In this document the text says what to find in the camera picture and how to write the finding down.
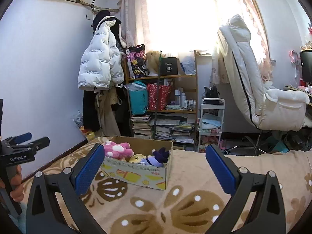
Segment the person's left hand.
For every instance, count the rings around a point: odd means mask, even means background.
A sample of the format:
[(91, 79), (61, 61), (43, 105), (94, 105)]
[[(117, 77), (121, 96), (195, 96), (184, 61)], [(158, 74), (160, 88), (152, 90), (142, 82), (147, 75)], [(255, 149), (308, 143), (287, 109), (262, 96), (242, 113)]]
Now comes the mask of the person's left hand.
[(11, 198), (15, 202), (21, 202), (24, 199), (24, 186), (22, 184), (22, 168), (20, 165), (16, 166), (16, 174), (11, 179), (11, 186), (14, 187), (14, 190), (10, 193)]

